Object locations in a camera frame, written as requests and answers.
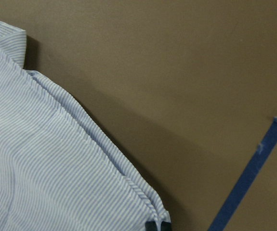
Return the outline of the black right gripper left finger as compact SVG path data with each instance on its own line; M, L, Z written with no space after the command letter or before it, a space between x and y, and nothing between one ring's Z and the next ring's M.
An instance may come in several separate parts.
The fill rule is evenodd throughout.
M157 225L154 221L147 221L145 223L145 231L157 231Z

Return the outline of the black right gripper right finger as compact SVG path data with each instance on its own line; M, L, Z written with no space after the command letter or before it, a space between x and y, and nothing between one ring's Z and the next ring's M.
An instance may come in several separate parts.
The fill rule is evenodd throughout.
M161 223L161 231L171 231L171 223L162 222Z

